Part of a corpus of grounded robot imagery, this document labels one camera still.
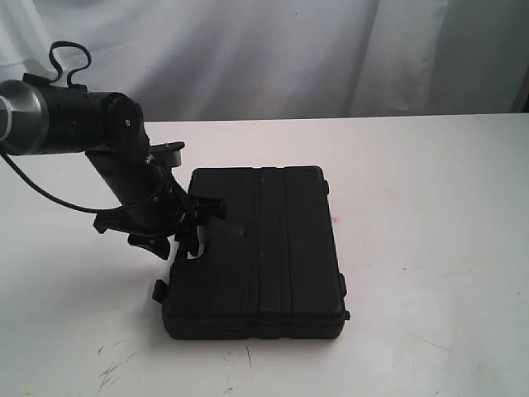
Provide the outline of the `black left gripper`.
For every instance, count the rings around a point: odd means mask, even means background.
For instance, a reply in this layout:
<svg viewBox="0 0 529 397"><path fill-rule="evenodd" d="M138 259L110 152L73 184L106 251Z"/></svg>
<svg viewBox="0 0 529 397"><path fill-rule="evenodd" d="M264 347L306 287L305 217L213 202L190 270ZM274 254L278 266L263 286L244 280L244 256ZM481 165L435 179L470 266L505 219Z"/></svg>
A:
<svg viewBox="0 0 529 397"><path fill-rule="evenodd" d="M93 225L98 232L129 233L130 246L164 261L170 254L166 237L134 234L175 234L176 260L203 255L209 219L226 217L223 200L188 194L174 178L172 169L150 154L150 146L139 160L104 149L87 151L85 155L123 206L96 216Z"/></svg>

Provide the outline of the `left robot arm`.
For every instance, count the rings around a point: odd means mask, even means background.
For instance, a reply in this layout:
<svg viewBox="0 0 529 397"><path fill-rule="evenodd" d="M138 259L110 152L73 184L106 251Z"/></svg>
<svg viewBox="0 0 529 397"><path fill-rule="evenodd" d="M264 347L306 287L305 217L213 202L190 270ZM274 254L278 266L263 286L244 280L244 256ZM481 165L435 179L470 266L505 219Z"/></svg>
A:
<svg viewBox="0 0 529 397"><path fill-rule="evenodd" d="M167 259L172 237L185 255L205 250L210 218L224 218L217 198L187 193L173 176L181 141L151 145L141 106L123 93L55 87L25 74L1 84L1 157L32 189L50 201L94 215L94 228L127 234L131 246ZM43 190L13 161L22 155L83 153L119 201L109 209L85 208Z"/></svg>

